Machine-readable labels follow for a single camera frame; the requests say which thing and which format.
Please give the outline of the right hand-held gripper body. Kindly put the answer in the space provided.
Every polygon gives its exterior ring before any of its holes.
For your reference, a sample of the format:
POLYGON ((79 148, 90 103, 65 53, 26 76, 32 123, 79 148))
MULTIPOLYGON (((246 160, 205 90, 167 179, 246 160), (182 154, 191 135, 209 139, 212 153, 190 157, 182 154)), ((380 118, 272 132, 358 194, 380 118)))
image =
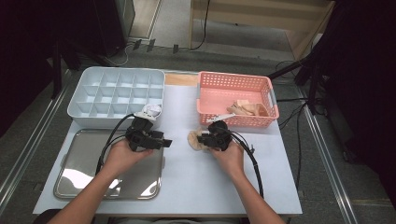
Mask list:
POLYGON ((224 151, 228 148, 232 141, 232 133, 224 119, 226 115, 215 116, 210 119, 211 124, 208 126, 209 134, 205 140, 205 144, 209 147, 219 148, 224 151))

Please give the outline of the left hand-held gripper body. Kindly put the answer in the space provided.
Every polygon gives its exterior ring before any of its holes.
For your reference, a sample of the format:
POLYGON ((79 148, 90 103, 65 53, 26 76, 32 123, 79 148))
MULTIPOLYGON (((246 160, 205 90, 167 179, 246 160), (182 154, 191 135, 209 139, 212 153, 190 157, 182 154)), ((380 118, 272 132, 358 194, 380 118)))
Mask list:
POLYGON ((127 129, 125 134, 132 151, 137 151, 139 147, 149 149, 157 147, 156 140, 149 134, 152 126, 153 123, 149 119, 134 115, 131 126, 127 129))

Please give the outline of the tan sock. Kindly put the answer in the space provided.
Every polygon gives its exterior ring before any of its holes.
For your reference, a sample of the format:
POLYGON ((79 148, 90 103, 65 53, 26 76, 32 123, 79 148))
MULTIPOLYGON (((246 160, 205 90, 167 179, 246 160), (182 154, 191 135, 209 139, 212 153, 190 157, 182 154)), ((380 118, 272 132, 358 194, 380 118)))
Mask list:
POLYGON ((205 150, 208 149, 208 146, 200 143, 198 141, 198 137, 202 135, 202 129, 199 128, 197 130, 190 131, 188 134, 188 143, 194 150, 205 150))
POLYGON ((243 115, 243 116, 248 116, 249 113, 245 111, 243 108, 238 107, 238 106, 230 106, 227 108, 227 111, 229 113, 234 113, 235 115, 243 115))

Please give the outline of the white compartment storage box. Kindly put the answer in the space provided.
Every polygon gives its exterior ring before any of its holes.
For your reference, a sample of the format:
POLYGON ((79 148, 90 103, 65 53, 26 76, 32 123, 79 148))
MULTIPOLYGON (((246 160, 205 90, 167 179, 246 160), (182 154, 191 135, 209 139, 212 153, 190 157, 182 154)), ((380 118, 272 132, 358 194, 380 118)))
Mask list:
POLYGON ((158 69, 93 66, 85 69, 67 108, 81 127, 112 129, 145 105, 163 109, 165 74, 158 69))

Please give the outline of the peach sock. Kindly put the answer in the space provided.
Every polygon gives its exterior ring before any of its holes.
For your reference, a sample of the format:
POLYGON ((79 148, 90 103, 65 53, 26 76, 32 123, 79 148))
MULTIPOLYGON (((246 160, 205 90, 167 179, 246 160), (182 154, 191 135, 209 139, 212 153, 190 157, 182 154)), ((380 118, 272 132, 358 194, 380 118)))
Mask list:
POLYGON ((263 104, 254 105, 254 114, 257 117, 268 117, 269 113, 263 104))
POLYGON ((236 100, 233 105, 238 114, 253 115, 256 112, 256 105, 249 100, 236 100))

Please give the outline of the pink perforated plastic basket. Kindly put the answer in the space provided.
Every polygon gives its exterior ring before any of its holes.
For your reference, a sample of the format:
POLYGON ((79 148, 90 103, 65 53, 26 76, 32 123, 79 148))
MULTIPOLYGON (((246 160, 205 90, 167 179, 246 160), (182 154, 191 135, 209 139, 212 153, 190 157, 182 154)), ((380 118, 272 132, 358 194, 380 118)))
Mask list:
POLYGON ((203 125, 209 125, 210 119, 215 116, 226 115, 224 121, 229 126, 266 128, 279 117, 275 93, 268 77, 200 72, 196 107, 199 122, 203 125), (263 104, 269 116, 233 115, 227 108, 236 100, 263 104))

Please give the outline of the translucent grey box lid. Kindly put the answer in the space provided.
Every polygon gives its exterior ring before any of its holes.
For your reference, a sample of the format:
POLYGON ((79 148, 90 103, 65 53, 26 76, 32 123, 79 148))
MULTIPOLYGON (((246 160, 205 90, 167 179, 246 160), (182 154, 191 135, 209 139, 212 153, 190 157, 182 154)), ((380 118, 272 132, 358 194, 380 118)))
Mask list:
MULTIPOLYGON (((78 131, 71 142, 53 194, 59 199, 75 198, 93 179, 97 162, 110 130, 78 131)), ((155 149, 147 158, 117 177, 105 194, 106 200, 148 200, 160 191, 163 149, 155 149)))

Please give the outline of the person's left hand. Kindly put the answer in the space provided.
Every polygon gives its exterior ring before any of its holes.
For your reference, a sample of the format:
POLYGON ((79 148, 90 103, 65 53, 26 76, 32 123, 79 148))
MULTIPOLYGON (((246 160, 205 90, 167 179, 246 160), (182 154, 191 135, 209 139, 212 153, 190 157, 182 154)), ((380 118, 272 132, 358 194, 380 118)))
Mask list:
POLYGON ((114 180, 152 153, 152 149, 140 152, 132 151, 127 140, 120 140, 112 145, 99 176, 107 180, 114 180))

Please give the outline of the black tripod stand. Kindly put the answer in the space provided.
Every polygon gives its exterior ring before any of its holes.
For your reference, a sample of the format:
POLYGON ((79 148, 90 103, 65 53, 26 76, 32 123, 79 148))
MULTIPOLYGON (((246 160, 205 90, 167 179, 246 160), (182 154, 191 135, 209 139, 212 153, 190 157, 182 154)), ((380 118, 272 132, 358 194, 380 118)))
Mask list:
POLYGON ((290 65, 281 68, 279 71, 275 71, 268 75, 268 77, 273 80, 299 68, 299 72, 294 78, 294 83, 297 86, 303 86, 307 81, 310 81, 307 105, 313 115, 318 113, 316 110, 316 94, 319 83, 319 61, 321 58, 321 52, 322 49, 313 47, 312 51, 301 60, 295 61, 290 65))

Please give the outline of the black metal stand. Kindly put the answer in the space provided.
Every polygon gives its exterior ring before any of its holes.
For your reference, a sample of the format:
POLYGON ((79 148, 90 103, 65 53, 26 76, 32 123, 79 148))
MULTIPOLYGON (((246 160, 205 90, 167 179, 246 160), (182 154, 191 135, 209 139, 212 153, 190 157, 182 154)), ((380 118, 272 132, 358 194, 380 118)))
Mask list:
POLYGON ((67 67, 72 70, 78 70, 80 68, 80 60, 77 56, 74 44, 68 39, 57 39, 52 47, 52 99, 55 99, 62 89, 61 59, 64 59, 67 67))

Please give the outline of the dark cloth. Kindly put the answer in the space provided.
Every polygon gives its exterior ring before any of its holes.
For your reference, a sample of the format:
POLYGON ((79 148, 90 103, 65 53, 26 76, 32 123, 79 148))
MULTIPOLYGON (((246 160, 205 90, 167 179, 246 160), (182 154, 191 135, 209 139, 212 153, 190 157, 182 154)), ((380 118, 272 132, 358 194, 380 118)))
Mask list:
POLYGON ((47 224, 51 219, 53 219, 58 213, 60 209, 50 209, 42 214, 38 215, 32 224, 47 224))

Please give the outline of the light wooden cabinet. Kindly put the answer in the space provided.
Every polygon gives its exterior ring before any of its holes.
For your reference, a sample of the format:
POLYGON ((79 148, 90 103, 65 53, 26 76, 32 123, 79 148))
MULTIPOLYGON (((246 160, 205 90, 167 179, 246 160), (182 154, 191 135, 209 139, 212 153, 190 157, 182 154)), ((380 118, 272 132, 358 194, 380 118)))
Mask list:
POLYGON ((295 60, 304 57, 317 34, 323 34, 333 0, 191 0, 189 47, 192 47, 193 21, 238 23, 286 31, 295 60))

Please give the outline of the black curtain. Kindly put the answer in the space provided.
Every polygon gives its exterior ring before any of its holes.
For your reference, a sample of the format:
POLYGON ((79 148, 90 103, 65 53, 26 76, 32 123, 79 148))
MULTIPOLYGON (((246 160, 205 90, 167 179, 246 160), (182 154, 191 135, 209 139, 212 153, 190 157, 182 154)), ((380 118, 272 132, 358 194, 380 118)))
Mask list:
POLYGON ((334 0, 320 72, 351 135, 346 151, 375 171, 396 209, 396 0, 334 0))
POLYGON ((116 0, 0 0, 0 137, 49 84, 52 47, 109 56, 125 46, 116 0))

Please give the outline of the metal floor rail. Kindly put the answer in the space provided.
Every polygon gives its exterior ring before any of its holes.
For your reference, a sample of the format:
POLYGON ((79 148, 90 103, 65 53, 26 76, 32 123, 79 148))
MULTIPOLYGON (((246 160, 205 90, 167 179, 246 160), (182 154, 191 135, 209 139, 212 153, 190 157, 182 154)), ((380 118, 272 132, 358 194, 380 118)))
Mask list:
POLYGON ((359 224, 351 201, 347 195, 345 186, 342 183, 342 180, 333 162, 332 155, 328 149, 322 131, 319 128, 316 116, 311 113, 308 107, 304 109, 304 114, 313 138, 316 142, 318 154, 321 157, 322 164, 326 171, 327 177, 332 187, 333 195, 338 204, 343 220, 345 224, 359 224))
POLYGON ((73 74, 70 69, 63 71, 58 95, 51 98, 51 90, 44 89, 0 138, 0 216, 61 105, 73 74))

